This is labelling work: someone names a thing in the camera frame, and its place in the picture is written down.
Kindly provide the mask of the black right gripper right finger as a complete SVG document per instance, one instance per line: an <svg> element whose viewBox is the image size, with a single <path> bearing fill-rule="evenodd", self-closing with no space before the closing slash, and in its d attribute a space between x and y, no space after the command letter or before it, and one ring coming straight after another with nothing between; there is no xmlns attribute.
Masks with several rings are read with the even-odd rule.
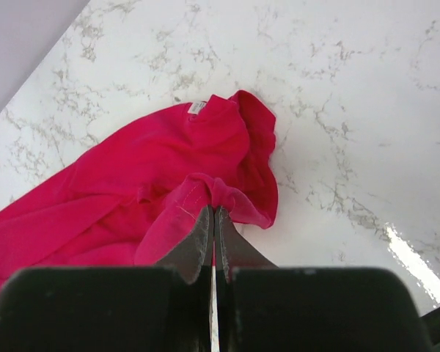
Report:
<svg viewBox="0 0 440 352"><path fill-rule="evenodd" d="M216 278L230 282L236 268L276 268L240 234L226 208L219 207L214 214L214 243Z"/></svg>

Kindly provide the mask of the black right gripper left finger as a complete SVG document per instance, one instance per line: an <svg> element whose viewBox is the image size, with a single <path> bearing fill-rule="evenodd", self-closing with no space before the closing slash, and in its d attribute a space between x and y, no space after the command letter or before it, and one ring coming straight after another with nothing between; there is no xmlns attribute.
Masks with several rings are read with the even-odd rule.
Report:
<svg viewBox="0 0 440 352"><path fill-rule="evenodd" d="M210 205L201 209L190 233L155 266L175 269L183 281L194 284L203 268L210 273L213 261L214 213Z"/></svg>

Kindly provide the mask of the red t shirt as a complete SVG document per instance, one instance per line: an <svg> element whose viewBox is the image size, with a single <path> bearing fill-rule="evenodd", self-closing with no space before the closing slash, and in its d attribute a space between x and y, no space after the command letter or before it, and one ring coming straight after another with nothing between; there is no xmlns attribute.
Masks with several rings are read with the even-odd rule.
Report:
<svg viewBox="0 0 440 352"><path fill-rule="evenodd" d="M150 265L205 206L275 221L274 114L253 94L180 103L119 129L0 211L0 288L31 266Z"/></svg>

